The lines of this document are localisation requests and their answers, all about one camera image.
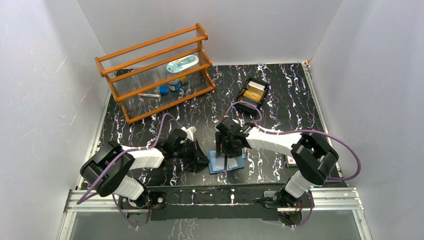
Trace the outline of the white credit card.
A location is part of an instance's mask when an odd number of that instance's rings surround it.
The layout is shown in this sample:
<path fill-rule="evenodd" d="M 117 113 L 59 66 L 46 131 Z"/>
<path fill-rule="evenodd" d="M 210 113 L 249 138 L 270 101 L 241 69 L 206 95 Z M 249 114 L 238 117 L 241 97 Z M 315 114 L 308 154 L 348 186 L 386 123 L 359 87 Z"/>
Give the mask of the white credit card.
<path fill-rule="evenodd" d="M 235 158 L 228 158 L 228 169 L 233 169 L 233 168 L 237 168 L 238 162 Z M 218 171 L 218 170 L 224 170 L 224 158 L 218 158 L 214 164 L 212 165 L 212 169 L 214 171 Z"/>

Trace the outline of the blue card holder wallet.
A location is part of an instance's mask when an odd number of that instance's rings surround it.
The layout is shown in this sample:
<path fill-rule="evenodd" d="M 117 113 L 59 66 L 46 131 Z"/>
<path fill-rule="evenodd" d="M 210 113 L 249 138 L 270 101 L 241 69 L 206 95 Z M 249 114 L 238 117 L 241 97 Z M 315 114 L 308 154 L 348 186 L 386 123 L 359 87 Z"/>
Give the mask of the blue card holder wallet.
<path fill-rule="evenodd" d="M 216 151 L 210 150 L 206 156 L 209 160 L 209 173 L 214 175 L 244 168 L 246 166 L 245 160 L 248 158 L 248 152 L 244 150 L 241 156 L 230 158 L 223 154 L 217 157 Z"/>

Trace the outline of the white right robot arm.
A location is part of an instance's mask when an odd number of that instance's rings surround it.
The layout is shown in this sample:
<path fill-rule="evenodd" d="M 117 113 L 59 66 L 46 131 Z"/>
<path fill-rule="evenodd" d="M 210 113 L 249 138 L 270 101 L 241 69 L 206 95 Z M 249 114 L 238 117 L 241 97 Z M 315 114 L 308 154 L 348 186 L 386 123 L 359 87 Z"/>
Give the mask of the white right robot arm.
<path fill-rule="evenodd" d="M 224 117 L 216 126 L 216 155 L 229 158 L 242 155 L 245 148 L 273 151 L 294 159 L 298 170 L 280 191 L 264 191 L 256 203 L 265 208 L 295 207 L 305 193 L 323 185 L 339 160 L 338 153 L 322 132 L 269 133 L 253 123 L 240 125 Z"/>

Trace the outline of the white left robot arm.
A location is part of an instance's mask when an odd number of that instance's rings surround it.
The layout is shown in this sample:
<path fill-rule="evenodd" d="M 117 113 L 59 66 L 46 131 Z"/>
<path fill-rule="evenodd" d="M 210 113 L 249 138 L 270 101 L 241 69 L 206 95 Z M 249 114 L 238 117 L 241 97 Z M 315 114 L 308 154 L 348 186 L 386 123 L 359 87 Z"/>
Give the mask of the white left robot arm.
<path fill-rule="evenodd" d="M 185 165 L 208 164 L 194 137 L 195 131 L 193 126 L 174 128 L 151 149 L 132 148 L 111 140 L 82 165 L 80 175 L 99 196 L 118 195 L 133 207 L 145 208 L 151 202 L 150 190 L 127 173 L 135 169 L 157 169 L 172 159 L 180 159 Z"/>

